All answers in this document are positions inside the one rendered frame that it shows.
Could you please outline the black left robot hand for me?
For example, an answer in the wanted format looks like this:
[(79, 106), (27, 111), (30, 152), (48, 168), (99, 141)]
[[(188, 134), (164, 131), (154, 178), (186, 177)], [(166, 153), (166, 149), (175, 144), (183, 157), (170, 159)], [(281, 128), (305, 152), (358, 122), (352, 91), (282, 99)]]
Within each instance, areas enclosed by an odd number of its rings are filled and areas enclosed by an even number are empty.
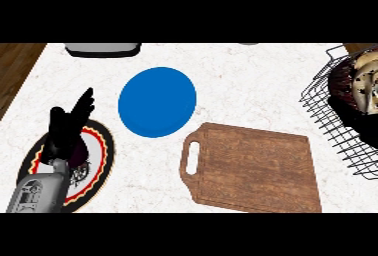
[(83, 140), (80, 134), (95, 109), (93, 102), (93, 89), (89, 88), (71, 112), (61, 107), (51, 109), (49, 133), (40, 158), (43, 164), (49, 164), (56, 158), (70, 161), (77, 142)]

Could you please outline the grey black appliance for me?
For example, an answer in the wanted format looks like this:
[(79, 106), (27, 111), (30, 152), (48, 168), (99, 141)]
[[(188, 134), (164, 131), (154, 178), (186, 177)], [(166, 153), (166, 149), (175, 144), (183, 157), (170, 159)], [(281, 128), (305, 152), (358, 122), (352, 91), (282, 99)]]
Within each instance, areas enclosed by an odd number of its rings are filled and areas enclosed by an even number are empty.
[(73, 57), (123, 58), (141, 52), (141, 43), (67, 43), (65, 50)]

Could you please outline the cream frosted cupcake maroon wrapper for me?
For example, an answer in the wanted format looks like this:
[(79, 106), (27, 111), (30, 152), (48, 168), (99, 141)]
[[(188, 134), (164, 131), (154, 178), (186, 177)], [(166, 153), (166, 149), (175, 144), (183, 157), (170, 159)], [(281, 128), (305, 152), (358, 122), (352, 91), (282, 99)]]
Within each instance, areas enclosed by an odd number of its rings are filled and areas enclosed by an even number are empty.
[(349, 57), (331, 70), (328, 89), (364, 114), (378, 114), (378, 48)]

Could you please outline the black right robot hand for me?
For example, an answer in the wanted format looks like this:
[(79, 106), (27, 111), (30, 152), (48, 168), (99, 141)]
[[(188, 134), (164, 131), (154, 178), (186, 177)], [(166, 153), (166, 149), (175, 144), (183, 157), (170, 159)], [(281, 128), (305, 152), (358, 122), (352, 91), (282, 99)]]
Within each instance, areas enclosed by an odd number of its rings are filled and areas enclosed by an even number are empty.
[(336, 96), (328, 98), (343, 125), (352, 127), (359, 133), (361, 141), (378, 149), (378, 114), (364, 114)]

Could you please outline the brown wooden cutting board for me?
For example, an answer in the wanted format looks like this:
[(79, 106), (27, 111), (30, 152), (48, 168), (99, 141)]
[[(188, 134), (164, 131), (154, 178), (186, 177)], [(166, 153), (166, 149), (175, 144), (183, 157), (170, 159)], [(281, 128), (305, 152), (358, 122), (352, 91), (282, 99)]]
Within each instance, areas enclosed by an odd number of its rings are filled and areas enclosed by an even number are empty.
[(247, 212), (322, 211), (309, 138), (206, 123), (197, 173), (180, 178), (197, 203)]

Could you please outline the blue oval plate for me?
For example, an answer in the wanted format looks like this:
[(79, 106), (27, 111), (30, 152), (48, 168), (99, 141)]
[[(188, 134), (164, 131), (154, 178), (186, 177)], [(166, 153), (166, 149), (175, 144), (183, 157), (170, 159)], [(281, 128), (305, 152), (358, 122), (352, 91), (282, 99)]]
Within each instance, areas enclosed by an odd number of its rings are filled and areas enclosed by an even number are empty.
[(118, 98), (124, 126), (142, 137), (173, 134), (188, 123), (197, 106), (195, 86), (176, 69), (147, 69), (129, 80)]

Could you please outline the dark maroon round object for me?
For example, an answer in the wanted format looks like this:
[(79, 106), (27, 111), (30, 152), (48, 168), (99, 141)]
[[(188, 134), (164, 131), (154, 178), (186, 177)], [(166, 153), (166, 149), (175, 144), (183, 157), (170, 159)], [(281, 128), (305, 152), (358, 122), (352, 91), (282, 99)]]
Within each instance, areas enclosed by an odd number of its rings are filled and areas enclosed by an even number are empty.
[(73, 152), (73, 156), (68, 161), (68, 165), (71, 168), (77, 168), (89, 158), (89, 150), (83, 140), (77, 142), (77, 146)]

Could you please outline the round black red white placemat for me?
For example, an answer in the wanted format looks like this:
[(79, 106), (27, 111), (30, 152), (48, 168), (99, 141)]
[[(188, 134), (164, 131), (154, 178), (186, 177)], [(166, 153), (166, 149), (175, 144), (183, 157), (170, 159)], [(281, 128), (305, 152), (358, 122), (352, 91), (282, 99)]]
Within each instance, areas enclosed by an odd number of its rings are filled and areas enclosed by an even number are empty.
[(82, 166), (71, 170), (64, 213), (76, 212), (90, 202), (107, 182), (114, 164), (114, 139), (104, 124), (89, 120), (82, 130), (82, 138), (89, 156)]

